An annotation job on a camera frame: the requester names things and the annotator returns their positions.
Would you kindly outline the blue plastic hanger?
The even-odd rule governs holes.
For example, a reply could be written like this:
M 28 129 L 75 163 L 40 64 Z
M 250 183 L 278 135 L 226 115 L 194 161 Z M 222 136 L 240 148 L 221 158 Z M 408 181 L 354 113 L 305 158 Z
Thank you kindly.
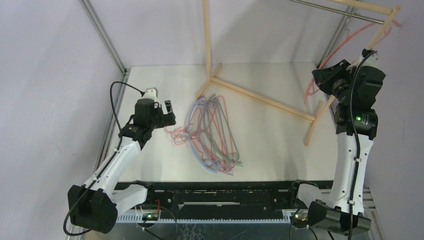
M 199 139 L 199 131 L 194 130 L 194 128 L 191 127 L 191 121 L 194 119 L 194 114 L 195 114 L 196 109 L 202 108 L 204 105 L 206 105 L 206 97 L 205 96 L 201 96 L 199 99 L 195 100 L 194 104 L 191 107 L 191 110 L 188 113 L 187 122 L 186 122 L 186 127 L 187 127 L 186 133 L 187 133 L 187 136 L 188 136 L 189 145 L 190 145 L 196 159 L 200 162 L 200 164 L 205 169 L 207 169 L 211 173 L 217 174 L 218 171 L 216 169 L 210 168 L 203 161 L 203 158 L 200 155 L 200 151 L 197 150 L 196 145 L 195 145 L 195 140 Z

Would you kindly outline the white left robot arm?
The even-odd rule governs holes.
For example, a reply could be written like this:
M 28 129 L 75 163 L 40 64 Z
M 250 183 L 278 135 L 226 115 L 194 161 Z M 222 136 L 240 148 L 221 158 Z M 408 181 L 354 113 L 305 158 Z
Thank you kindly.
M 139 99 L 134 106 L 134 114 L 119 131 L 116 150 L 84 184 L 73 185 L 68 190 L 69 211 L 63 223 L 63 230 L 68 236 L 75 236 L 68 231 L 68 223 L 83 228 L 83 234 L 89 231 L 107 234 L 118 217 L 129 209 L 137 205 L 149 209 L 155 205 L 156 194 L 141 181 L 134 181 L 117 193 L 114 190 L 129 164 L 151 139 L 153 131 L 176 124 L 172 102 L 166 100 L 164 104 L 166 113 L 157 101 Z

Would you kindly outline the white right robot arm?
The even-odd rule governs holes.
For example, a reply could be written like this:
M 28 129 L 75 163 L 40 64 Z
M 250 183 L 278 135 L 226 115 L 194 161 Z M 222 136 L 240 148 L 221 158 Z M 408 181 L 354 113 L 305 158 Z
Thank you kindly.
M 364 215 L 363 187 L 378 129 L 373 105 L 386 77 L 378 62 L 378 52 L 364 48 L 357 63 L 342 60 L 312 71 L 318 88 L 338 101 L 334 116 L 337 138 L 334 180 L 328 195 L 317 184 L 300 179 L 289 189 L 289 203 L 298 210 L 307 209 L 309 227 L 348 239 L 369 231 L 372 224 Z

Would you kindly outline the metal rack rod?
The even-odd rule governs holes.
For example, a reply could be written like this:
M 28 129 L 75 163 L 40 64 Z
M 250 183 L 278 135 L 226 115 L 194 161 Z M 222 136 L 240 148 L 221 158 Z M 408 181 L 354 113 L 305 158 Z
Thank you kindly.
M 307 1 L 304 1 L 304 0 L 289 0 L 289 1 L 293 2 L 293 3 L 301 4 L 301 5 L 304 5 L 304 6 L 312 7 L 312 8 L 315 8 L 315 9 L 320 9 L 320 10 L 324 10 L 324 11 L 327 11 L 327 12 L 336 13 L 336 14 L 339 14 L 339 15 L 343 15 L 343 16 L 347 16 L 347 17 L 351 17 L 351 18 L 355 18 L 355 19 L 359 19 L 359 20 L 363 20 L 363 21 L 367 21 L 367 22 L 371 22 L 371 23 L 376 23 L 376 24 L 380 24 L 380 25 L 384 24 L 383 20 L 379 20 L 379 19 L 375 19 L 375 18 L 371 18 L 371 17 L 367 17 L 367 16 L 362 16 L 362 15 L 359 15 L 359 14 L 356 14 L 356 13 L 349 13 L 347 11 L 343 11 L 343 10 L 339 10 L 339 9 L 335 9 L 335 8 L 331 8 L 331 7 L 307 2 Z

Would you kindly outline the wooden clothes rack frame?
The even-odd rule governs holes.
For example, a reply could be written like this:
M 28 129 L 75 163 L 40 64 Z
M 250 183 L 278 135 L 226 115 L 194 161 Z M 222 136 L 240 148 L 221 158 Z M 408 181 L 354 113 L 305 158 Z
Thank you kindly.
M 336 0 L 335 2 L 337 4 L 345 5 L 347 7 L 354 7 L 356 9 L 362 9 L 362 10 L 386 15 L 386 19 L 383 20 L 384 23 L 380 24 L 381 26 L 379 27 L 379 29 L 377 30 L 373 38 L 370 40 L 370 42 L 367 44 L 366 47 L 368 49 L 375 48 L 377 40 L 382 37 L 384 31 L 391 24 L 395 26 L 398 25 L 396 23 L 395 18 L 401 11 L 401 6 L 399 4 L 395 5 L 395 7 L 393 8 L 389 8 L 382 5 L 371 4 L 371 3 L 362 2 L 358 0 Z M 290 116 L 293 116 L 295 118 L 298 118 L 300 120 L 303 120 L 311 124 L 309 132 L 304 140 L 304 145 L 308 146 L 311 142 L 311 139 L 317 124 L 323 117 L 324 113 L 330 108 L 330 105 L 335 101 L 336 97 L 331 96 L 327 100 L 325 105 L 321 105 L 317 109 L 316 115 L 312 116 L 308 113 L 297 110 L 293 107 L 290 107 L 278 101 L 275 101 L 269 97 L 252 92 L 250 90 L 244 89 L 242 87 L 239 87 L 237 85 L 234 85 L 232 83 L 229 83 L 217 78 L 216 76 L 220 73 L 221 69 L 223 68 L 223 64 L 220 63 L 215 69 L 212 69 L 213 61 L 212 61 L 212 37 L 211 37 L 211 24 L 210 24 L 210 3 L 208 0 L 203 0 L 201 4 L 202 4 L 203 31 L 204 31 L 204 42 L 205 42 L 206 82 L 203 84 L 201 89 L 196 94 L 196 98 L 199 99 L 200 97 L 202 97 L 205 91 L 208 89 L 208 87 L 211 84 L 213 84 L 213 85 L 220 86 L 224 89 L 233 91 L 253 101 L 273 107 L 281 112 L 284 112 Z

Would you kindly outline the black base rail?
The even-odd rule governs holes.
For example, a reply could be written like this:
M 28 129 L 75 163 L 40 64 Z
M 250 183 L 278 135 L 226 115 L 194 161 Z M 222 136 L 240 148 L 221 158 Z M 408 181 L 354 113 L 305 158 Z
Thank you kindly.
M 177 220 L 277 220 L 283 211 L 304 209 L 294 181 L 149 182 L 141 207 L 163 207 Z

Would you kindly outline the aluminium corner post left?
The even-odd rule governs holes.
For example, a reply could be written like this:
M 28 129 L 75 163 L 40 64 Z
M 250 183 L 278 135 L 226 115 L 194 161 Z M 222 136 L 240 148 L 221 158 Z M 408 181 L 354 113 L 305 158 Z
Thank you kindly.
M 119 72 L 122 76 L 125 76 L 127 74 L 127 68 L 125 67 L 112 39 L 110 38 L 106 28 L 104 27 L 93 4 L 90 0 L 79 0 L 79 3 L 85 11 L 88 19 L 90 20 L 92 26 L 97 32 L 97 35 L 99 36 L 101 42 L 103 43 L 106 51 L 115 63 L 116 67 L 118 68 Z

